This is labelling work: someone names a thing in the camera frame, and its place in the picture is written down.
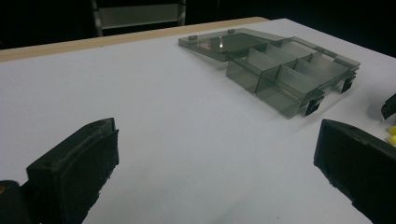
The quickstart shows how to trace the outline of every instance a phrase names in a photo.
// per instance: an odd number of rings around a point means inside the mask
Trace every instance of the smoked gray plastic organizer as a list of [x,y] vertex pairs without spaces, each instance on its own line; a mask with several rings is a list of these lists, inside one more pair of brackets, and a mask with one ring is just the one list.
[[228,62],[227,77],[287,118],[310,115],[327,90],[347,91],[360,63],[305,41],[249,29],[180,38],[178,44]]

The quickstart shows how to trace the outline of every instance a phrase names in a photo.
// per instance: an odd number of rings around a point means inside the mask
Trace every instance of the wooden table edge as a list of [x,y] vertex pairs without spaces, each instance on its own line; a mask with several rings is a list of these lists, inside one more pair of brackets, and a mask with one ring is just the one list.
[[209,23],[201,23],[187,26],[178,26],[160,30],[151,30],[138,33],[130,33],[125,35],[111,35],[104,37],[96,37],[89,39],[81,39],[75,41],[67,41],[61,43],[39,45],[17,49],[0,50],[0,62],[13,61],[18,59],[32,58],[37,56],[51,55],[81,49],[93,49],[103,46],[133,42],[138,40],[159,38],[169,35],[184,35],[205,30],[212,30],[236,25],[250,24],[255,22],[268,21],[262,17],[251,17],[230,21],[215,21]]

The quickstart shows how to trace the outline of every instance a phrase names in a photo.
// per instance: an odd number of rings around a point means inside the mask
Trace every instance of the plastic compartment box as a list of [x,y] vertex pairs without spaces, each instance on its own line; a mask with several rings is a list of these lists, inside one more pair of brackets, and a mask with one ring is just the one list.
[[359,63],[299,37],[232,29],[180,38],[178,44],[228,62],[227,77],[287,118],[318,109],[327,90],[347,91]]

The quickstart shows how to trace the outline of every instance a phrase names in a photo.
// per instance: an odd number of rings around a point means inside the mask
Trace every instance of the plastic case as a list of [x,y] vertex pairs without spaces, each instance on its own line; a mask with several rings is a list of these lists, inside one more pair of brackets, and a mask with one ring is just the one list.
[[232,29],[180,38],[178,44],[228,62],[227,77],[287,118],[318,109],[327,90],[347,91],[360,63],[299,37]]

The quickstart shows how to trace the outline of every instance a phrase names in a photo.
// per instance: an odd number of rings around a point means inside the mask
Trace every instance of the black object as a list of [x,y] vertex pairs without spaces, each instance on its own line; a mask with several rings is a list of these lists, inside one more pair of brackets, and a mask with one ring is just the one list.
[[0,181],[0,223],[82,223],[119,164],[118,132],[114,119],[90,123],[29,165],[21,188]]
[[396,113],[396,94],[392,95],[384,105],[381,107],[382,116],[384,119],[389,118]]
[[396,223],[396,149],[351,125],[324,119],[314,164],[374,223]]

